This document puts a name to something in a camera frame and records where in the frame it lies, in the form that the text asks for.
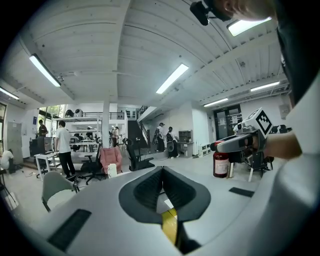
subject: glass door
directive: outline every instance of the glass door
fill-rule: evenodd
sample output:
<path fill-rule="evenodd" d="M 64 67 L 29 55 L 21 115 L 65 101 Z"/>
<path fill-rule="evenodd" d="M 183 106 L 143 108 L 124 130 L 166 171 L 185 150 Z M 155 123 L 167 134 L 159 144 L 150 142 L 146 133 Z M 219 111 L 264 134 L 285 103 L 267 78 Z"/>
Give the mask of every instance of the glass door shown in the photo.
<path fill-rule="evenodd" d="M 216 139 L 234 135 L 234 127 L 242 122 L 240 105 L 224 107 L 213 112 L 215 120 Z"/>
<path fill-rule="evenodd" d="M 7 106 L 0 103 L 0 156 L 4 152 L 4 124 L 5 124 L 5 113 Z"/>

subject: red bottle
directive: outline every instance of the red bottle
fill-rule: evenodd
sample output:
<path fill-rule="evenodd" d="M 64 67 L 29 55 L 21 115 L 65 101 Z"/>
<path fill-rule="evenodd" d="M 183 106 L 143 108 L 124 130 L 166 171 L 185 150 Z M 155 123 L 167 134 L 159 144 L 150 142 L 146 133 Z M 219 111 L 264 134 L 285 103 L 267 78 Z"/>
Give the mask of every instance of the red bottle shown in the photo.
<path fill-rule="evenodd" d="M 214 146 L 224 142 L 223 140 L 217 140 Z M 229 167 L 229 156 L 228 153 L 218 153 L 213 154 L 213 176 L 217 178 L 225 178 L 228 175 Z"/>

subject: yellow object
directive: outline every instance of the yellow object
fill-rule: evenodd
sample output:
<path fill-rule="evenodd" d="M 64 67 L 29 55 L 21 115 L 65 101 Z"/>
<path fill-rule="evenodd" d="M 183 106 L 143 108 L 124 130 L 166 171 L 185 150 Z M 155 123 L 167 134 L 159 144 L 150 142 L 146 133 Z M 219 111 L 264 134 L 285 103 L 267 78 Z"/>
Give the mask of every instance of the yellow object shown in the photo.
<path fill-rule="evenodd" d="M 177 238 L 177 212 L 174 208 L 165 211 L 162 215 L 162 231 L 175 244 Z"/>

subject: pink chair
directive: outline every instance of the pink chair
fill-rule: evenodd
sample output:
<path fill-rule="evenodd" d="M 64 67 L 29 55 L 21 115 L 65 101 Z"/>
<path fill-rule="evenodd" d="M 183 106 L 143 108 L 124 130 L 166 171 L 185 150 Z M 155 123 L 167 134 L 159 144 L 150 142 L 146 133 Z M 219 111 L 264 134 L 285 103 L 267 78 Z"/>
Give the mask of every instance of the pink chair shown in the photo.
<path fill-rule="evenodd" d="M 100 162 L 103 166 L 105 174 L 108 174 L 108 166 L 110 164 L 116 165 L 116 173 L 122 173 L 122 155 L 118 147 L 101 148 L 100 149 Z"/>

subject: railing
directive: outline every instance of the railing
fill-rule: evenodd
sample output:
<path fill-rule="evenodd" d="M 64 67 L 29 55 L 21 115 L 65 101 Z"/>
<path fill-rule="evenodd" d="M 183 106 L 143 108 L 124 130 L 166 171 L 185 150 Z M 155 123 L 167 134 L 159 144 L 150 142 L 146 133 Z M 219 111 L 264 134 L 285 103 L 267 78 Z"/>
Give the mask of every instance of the railing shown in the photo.
<path fill-rule="evenodd" d="M 110 112 L 109 113 L 109 119 L 124 120 L 125 119 L 125 113 L 123 113 L 123 112 Z"/>
<path fill-rule="evenodd" d="M 97 118 L 99 116 L 99 118 L 102 118 L 103 113 L 102 112 L 83 112 L 82 116 L 86 117 L 86 118 Z M 109 119 L 124 120 L 125 113 L 123 113 L 123 112 L 110 112 Z"/>
<path fill-rule="evenodd" d="M 139 123 L 140 124 L 140 129 L 142 131 L 142 135 L 148 145 L 148 148 L 150 149 L 151 147 L 151 143 L 150 143 L 150 130 L 147 130 L 144 126 L 144 124 L 142 123 L 142 121 Z"/>
<path fill-rule="evenodd" d="M 136 114 L 136 118 L 139 119 L 139 117 L 141 117 L 141 115 L 149 108 L 149 106 L 142 106 L 137 114 Z"/>
<path fill-rule="evenodd" d="M 82 116 L 84 118 L 97 118 L 98 116 L 102 118 L 103 113 L 102 112 L 83 112 Z"/>

